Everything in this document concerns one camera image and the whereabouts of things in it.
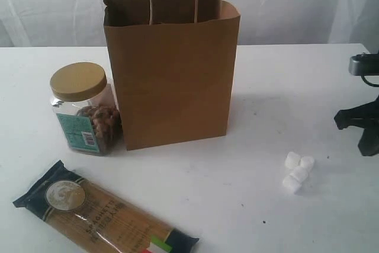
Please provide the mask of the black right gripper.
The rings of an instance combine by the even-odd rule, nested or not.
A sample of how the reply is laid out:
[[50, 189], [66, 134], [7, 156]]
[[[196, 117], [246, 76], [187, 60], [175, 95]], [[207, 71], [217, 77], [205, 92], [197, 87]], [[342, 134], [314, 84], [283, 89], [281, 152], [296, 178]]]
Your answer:
[[339, 110], [334, 116], [339, 130], [349, 126], [364, 129], [358, 143], [362, 156], [375, 156], [378, 154], [378, 98], [370, 103], [354, 108]]

